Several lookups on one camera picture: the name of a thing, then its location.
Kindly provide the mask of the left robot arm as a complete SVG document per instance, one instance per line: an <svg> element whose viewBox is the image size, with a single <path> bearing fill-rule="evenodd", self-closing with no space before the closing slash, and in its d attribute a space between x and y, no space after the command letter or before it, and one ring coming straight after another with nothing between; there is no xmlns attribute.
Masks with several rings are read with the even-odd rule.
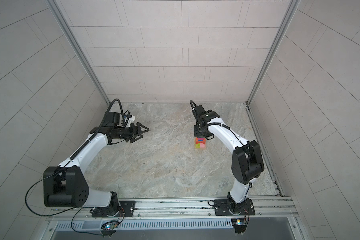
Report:
<svg viewBox="0 0 360 240"><path fill-rule="evenodd" d="M95 127L86 141L66 160L44 171L46 207L93 208L93 217L114 217L121 212L117 193L93 190L84 177L86 169L104 147L114 139L134 143L149 128L141 123L124 127Z"/></svg>

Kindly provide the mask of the orange wood block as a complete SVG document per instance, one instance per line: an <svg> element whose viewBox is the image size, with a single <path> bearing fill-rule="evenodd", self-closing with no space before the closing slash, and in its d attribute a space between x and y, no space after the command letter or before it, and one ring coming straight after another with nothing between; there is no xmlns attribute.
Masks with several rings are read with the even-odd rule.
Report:
<svg viewBox="0 0 360 240"><path fill-rule="evenodd" d="M200 143L204 143L204 144L205 144L205 143L206 143L206 139L205 139L205 141L199 142L199 141L198 141L198 138L195 138L195 144L200 144Z"/></svg>

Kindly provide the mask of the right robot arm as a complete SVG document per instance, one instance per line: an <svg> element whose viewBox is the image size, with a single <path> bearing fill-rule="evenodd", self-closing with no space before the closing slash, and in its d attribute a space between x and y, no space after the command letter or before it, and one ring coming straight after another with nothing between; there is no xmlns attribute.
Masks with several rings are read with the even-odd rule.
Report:
<svg viewBox="0 0 360 240"><path fill-rule="evenodd" d="M232 154L231 171L235 178L227 195L226 207L232 215L253 216L253 204L248 198L250 188L265 170L260 145L257 141L247 141L225 124L212 110L190 101L192 114L196 120L194 135L211 140L217 137Z"/></svg>

